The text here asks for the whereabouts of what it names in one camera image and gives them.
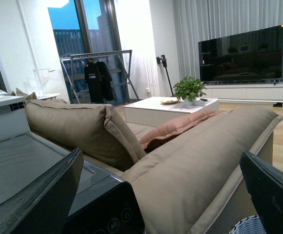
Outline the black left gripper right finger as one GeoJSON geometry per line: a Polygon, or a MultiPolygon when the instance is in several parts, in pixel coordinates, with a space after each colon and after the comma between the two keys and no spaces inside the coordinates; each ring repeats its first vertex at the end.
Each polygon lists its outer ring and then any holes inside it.
{"type": "Polygon", "coordinates": [[[266,233],[283,234],[283,172],[249,151],[239,164],[266,233]]]}

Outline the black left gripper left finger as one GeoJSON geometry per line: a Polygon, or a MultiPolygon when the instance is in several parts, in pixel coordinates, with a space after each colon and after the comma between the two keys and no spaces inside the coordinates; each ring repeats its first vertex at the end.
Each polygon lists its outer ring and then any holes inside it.
{"type": "Polygon", "coordinates": [[[83,168],[79,148],[0,204],[0,234],[60,234],[83,168]]]}

